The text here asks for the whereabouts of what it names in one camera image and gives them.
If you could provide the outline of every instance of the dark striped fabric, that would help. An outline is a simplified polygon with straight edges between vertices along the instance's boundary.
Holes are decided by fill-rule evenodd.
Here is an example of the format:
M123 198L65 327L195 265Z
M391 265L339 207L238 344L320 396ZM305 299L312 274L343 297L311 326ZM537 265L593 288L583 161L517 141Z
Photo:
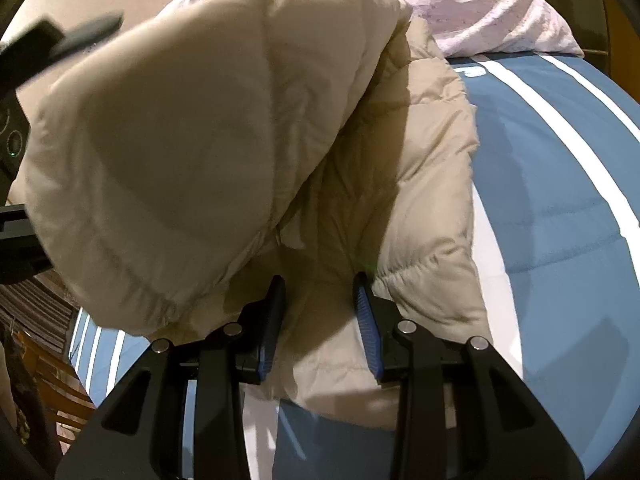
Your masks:
M78 308L50 273L13 285L0 285L0 321L24 330L55 355L66 355L70 326Z

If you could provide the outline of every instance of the striped bed sheet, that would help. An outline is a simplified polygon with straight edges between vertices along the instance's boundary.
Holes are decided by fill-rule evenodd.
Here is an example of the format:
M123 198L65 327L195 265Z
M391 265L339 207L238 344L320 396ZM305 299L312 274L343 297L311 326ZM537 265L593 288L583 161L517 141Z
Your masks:
M571 56L450 60L478 108L474 245L495 347L593 472L640 406L640 106ZM85 312L70 359L96 404L148 345ZM191 474L194 384L184 432ZM245 391L254 480L383 480L393 433Z

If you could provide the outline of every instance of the blue and white striped fabric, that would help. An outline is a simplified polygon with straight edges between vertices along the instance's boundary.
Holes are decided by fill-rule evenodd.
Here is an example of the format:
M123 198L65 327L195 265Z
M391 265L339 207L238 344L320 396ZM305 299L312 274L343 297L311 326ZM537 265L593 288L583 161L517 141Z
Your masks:
M452 65L478 107L473 256L495 346L589 475L640 405L640 106L569 56ZM99 404L146 346L81 313L70 358ZM388 478L391 432L250 390L243 418L254 480Z

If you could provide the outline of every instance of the wooden chair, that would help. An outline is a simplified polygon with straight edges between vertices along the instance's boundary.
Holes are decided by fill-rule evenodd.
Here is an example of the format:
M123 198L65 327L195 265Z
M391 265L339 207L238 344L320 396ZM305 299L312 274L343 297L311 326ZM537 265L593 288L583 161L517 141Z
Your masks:
M47 416L71 429L72 433L78 433L91 417L95 406L84 392L76 371L68 363L47 352L24 332L17 333L17 340L24 352L22 362L36 381ZM74 441L60 434L58 438L60 442L69 445Z

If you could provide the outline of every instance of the white fabric strip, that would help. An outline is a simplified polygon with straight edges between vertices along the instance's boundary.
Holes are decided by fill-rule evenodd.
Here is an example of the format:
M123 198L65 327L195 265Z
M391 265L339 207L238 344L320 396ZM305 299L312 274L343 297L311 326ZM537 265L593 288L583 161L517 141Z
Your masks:
M546 59L552 65L555 65L560 70L567 72L568 75L573 77L578 83L584 86L589 92L596 96L602 103L612 111L612 113L620 120L622 124L631 132L631 134L640 142L640 128L625 114L620 107L612 101L612 99L600 90L596 85L589 81L585 76L580 74L577 70L574 70L567 64L563 63L559 59L549 56L548 54L538 54L542 59Z
M111 393L111 390L113 390L113 387L116 385L116 374L118 373L118 364L120 364L120 353L122 352L124 336L125 333L122 330L118 330L116 345L113 347L113 354L111 354L111 365L109 366L109 377L107 379L107 395Z
M89 388L91 387L91 379L94 376L94 361L95 361L95 353L98 350L98 343L100 342L100 333L102 332L102 327L98 327L95 331L94 336L94 345L91 347L91 355L89 355L89 369L86 372L86 382L84 384L84 390L89 394Z
M78 366L80 365L80 358L82 357L82 346L84 346L84 338L86 337L86 329L89 326L89 316L84 320L84 328L82 329L82 337L80 338L80 344L78 345L78 355L76 356L76 364L74 368L76 372L79 374Z
M82 307L78 311L78 317L76 317L76 325L74 326L74 332L71 335L71 345L69 345L69 359L71 359L71 352L74 350L74 343L76 342L76 335L78 335L78 325L80 325L80 318L82 317Z
M509 275L476 186L473 186L474 243L472 257L478 268L482 298L494 338L494 348L522 378L520 327Z
M551 127L582 166L598 193L611 208L611 212L620 228L620 234L629 246L636 278L640 283L640 226L638 225L638 218L636 218L629 202L616 185L607 168L604 167L600 159L571 124L522 79L500 63L488 59L487 56L480 54L472 56L472 59L517 92Z
M271 480L278 436L277 400L261 400L252 396L252 388L244 388L244 444L252 480Z

